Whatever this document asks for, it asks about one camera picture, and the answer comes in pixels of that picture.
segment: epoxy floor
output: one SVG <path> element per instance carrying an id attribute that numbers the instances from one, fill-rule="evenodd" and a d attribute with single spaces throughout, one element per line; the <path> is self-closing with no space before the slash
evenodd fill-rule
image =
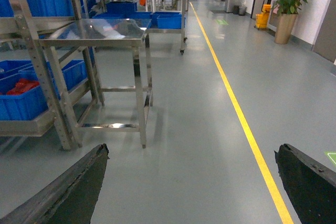
<path id="1" fill-rule="evenodd" d="M 336 151 L 334 66 L 291 42 L 275 44 L 247 16 L 213 14 L 223 9 L 219 0 L 192 3 L 292 219 L 300 223 L 274 151 L 289 143 L 336 170 L 324 154 Z M 0 217 L 107 143 L 111 159 L 92 224 L 282 223 L 190 7 L 187 36 L 181 56 L 179 35 L 151 35 L 154 107 L 145 150 L 138 133 L 85 133 L 83 148 L 71 152 L 60 151 L 54 129 L 43 137 L 1 137 Z M 17 50 L 0 58 L 27 57 Z M 128 51 L 101 50 L 97 61 L 103 84 L 133 83 Z M 96 108 L 89 120 L 136 118 L 133 93 L 106 98 L 105 108 Z M 77 109 L 89 99 L 82 98 Z"/>

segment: blue plastic crate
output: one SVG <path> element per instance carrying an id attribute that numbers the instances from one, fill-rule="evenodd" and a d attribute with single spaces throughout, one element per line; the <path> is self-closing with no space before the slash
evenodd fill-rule
<path id="1" fill-rule="evenodd" d="M 158 17 L 157 24 L 159 29 L 181 29 L 181 15 L 161 15 Z"/>
<path id="2" fill-rule="evenodd" d="M 19 71 L 22 76 L 33 76 L 37 79 L 37 76 L 34 71 L 34 67 L 25 68 Z M 87 77 L 85 63 L 83 60 L 72 60 L 68 63 L 64 68 L 62 68 L 62 73 L 65 79 L 65 83 L 67 85 L 67 89 L 70 90 L 77 84 L 79 84 L 82 80 Z"/>
<path id="3" fill-rule="evenodd" d="M 145 18 L 151 19 L 152 13 L 151 12 L 135 12 L 127 14 L 127 18 L 137 19 L 137 18 Z"/>
<path id="4" fill-rule="evenodd" d="M 48 108 L 40 86 L 20 95 L 5 95 L 20 78 L 24 77 L 18 73 L 0 80 L 0 92 L 3 94 L 0 95 L 0 121 L 32 120 Z"/>
<path id="5" fill-rule="evenodd" d="M 34 17 L 73 16 L 71 0 L 27 0 Z"/>
<path id="6" fill-rule="evenodd" d="M 19 72 L 20 69 L 30 67 L 30 60 L 3 60 L 0 61 L 0 79 L 11 76 Z"/>
<path id="7" fill-rule="evenodd" d="M 13 17 L 14 13 L 9 0 L 0 0 L 0 17 Z"/>
<path id="8" fill-rule="evenodd" d="M 120 2 L 114 1 L 109 2 L 106 5 L 106 9 L 108 13 L 112 14 L 126 14 L 126 13 L 134 13 L 137 11 L 137 3 L 136 2 Z"/>
<path id="9" fill-rule="evenodd" d="M 98 14 L 96 16 L 93 16 L 92 18 L 115 18 L 115 19 L 122 19 L 125 18 L 125 14 L 112 14 L 112 13 L 102 13 Z"/>
<path id="10" fill-rule="evenodd" d="M 158 21 L 157 21 L 157 17 L 159 17 L 159 16 L 168 16 L 168 17 L 170 17 L 170 16 L 179 16 L 180 17 L 180 19 L 181 19 L 181 13 L 177 13 L 177 12 L 155 12 L 155 13 L 153 13 L 152 14 L 152 26 L 157 26 L 157 24 L 158 24 Z"/>

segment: orange object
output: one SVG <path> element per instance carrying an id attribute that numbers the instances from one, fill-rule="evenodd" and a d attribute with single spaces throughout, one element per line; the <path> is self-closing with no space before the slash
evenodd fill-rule
<path id="1" fill-rule="evenodd" d="M 146 0 L 140 0 L 139 4 L 142 5 L 142 6 L 145 6 L 146 5 Z"/>
<path id="2" fill-rule="evenodd" d="M 28 90 L 33 89 L 34 87 L 39 86 L 38 81 L 29 81 L 27 79 L 21 78 L 16 84 L 15 87 L 9 90 L 7 95 L 19 95 L 27 92 Z"/>

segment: shelf upright post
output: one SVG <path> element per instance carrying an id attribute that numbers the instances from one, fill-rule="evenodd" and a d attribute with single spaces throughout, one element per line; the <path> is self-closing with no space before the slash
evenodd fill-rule
<path id="1" fill-rule="evenodd" d="M 75 14 L 75 19 L 80 20 L 82 19 L 82 9 L 80 5 L 80 0 L 71 0 L 72 8 Z M 89 48 L 86 48 L 83 50 L 83 58 L 86 66 L 86 70 L 88 72 L 88 79 L 90 83 L 90 90 L 92 98 L 96 101 L 100 100 L 100 102 L 104 105 L 104 95 L 103 92 L 101 92 L 101 83 L 99 78 L 99 72 L 97 69 L 97 64 L 95 60 L 95 53 L 92 50 L 92 56 L 90 55 Z"/>
<path id="2" fill-rule="evenodd" d="M 58 102 L 56 91 L 47 68 L 46 59 L 42 48 L 37 42 L 38 34 L 27 0 L 9 0 L 9 2 L 13 9 L 20 35 L 28 48 L 29 56 L 32 60 L 43 94 L 47 100 L 48 107 L 55 116 L 54 125 L 62 147 L 65 150 L 70 150 L 75 144 L 75 139 L 72 133 L 68 131 L 66 119 L 62 113 L 62 108 Z"/>

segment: perforated metal post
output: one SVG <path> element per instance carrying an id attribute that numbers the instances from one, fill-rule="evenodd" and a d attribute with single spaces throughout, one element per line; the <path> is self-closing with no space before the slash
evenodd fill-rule
<path id="1" fill-rule="evenodd" d="M 86 8 L 86 16 L 89 18 L 88 10 L 87 10 L 87 0 L 84 0 L 85 8 Z M 82 9 L 80 5 L 80 0 L 71 0 L 73 11 L 75 14 L 75 19 L 80 20 L 82 19 Z M 83 58 L 86 66 L 86 70 L 88 72 L 88 79 L 90 83 L 90 90 L 93 99 L 99 98 L 100 102 L 104 105 L 104 95 L 101 92 L 101 83 L 100 83 L 100 76 L 99 71 L 96 65 L 96 60 L 94 57 L 94 53 L 90 56 L 89 49 L 83 50 Z"/>

